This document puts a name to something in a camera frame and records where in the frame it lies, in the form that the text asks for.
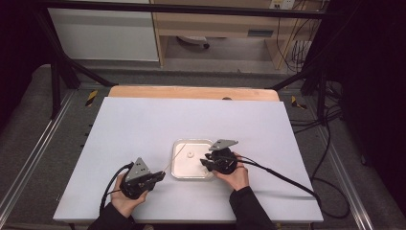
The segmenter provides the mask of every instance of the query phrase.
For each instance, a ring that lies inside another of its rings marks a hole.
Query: clear plastic container
[[[200,162],[211,153],[211,140],[181,139],[173,144],[171,173],[180,180],[208,180],[214,175]]]

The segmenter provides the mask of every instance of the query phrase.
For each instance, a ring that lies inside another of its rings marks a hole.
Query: person's left hand
[[[114,191],[120,190],[120,184],[122,183],[124,174],[117,176],[116,185]],[[130,199],[125,196],[121,191],[111,194],[111,203],[124,217],[129,218],[134,209],[144,203],[147,199],[148,190],[144,191],[138,199]]]

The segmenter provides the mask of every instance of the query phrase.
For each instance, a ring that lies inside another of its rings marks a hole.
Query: wooden edge
[[[275,90],[251,88],[215,88],[184,86],[117,85],[108,97],[118,98],[169,98],[169,99],[225,99],[237,101],[278,102]]]

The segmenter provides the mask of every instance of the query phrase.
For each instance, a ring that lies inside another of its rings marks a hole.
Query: metal rail
[[[314,119],[317,119],[316,104],[312,99],[305,98],[305,100]],[[324,126],[318,126],[318,129],[323,138],[323,142],[326,146],[328,138],[327,128]],[[344,167],[344,164],[340,159],[339,153],[334,147],[332,141],[330,142],[328,150],[328,159],[331,163],[332,168],[334,169],[334,172],[337,176],[341,188],[343,189],[343,192],[347,195],[347,198],[349,199],[351,212],[355,219],[355,222],[358,225],[358,228],[361,230],[373,230],[373,225],[370,220],[370,216],[365,210],[361,198],[356,192],[356,189],[352,184],[350,176],[347,173],[347,170]]]
[[[14,182],[10,186],[8,192],[4,196],[3,200],[0,203],[0,229],[2,229],[3,225],[6,223],[7,218],[9,217],[12,208],[14,207],[15,203],[17,202],[18,198],[22,194],[25,186],[27,185],[28,181],[30,180],[33,171],[38,164],[39,160],[41,159],[42,154],[44,153],[45,149],[47,148],[48,144],[50,143],[54,133],[56,132],[57,127],[60,124],[63,116],[65,115],[68,107],[70,105],[71,99],[75,91],[68,93],[64,100],[62,101],[62,106],[59,113],[56,117],[49,122],[47,127],[45,128],[44,132],[42,133],[41,137],[39,138],[38,142],[36,143],[33,151],[31,152],[30,156],[28,157],[26,163],[21,168],[20,173],[15,178]]]

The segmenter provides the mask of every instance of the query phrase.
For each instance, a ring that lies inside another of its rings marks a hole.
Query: person's right hand
[[[240,155],[236,153],[234,153],[234,155],[237,157],[238,160],[241,160]],[[236,169],[231,174],[222,174],[217,171],[213,171],[213,174],[227,182],[227,184],[229,184],[236,191],[250,186],[250,182],[248,179],[248,170],[241,162],[237,163]]]

